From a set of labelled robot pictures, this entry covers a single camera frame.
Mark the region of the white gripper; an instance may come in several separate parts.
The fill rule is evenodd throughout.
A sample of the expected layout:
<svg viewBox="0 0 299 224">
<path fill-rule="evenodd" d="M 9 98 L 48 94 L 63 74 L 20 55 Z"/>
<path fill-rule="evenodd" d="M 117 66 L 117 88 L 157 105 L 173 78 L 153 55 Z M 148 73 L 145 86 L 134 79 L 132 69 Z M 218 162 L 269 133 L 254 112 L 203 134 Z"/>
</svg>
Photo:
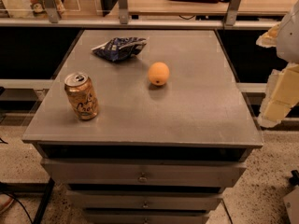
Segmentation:
<svg viewBox="0 0 299 224">
<path fill-rule="evenodd" d="M 288 62 L 282 70 L 273 70 L 268 78 L 258 123 L 265 128 L 280 124 L 299 103 L 299 1 L 256 44 L 263 48 L 277 46 L 277 56 Z"/>
</svg>

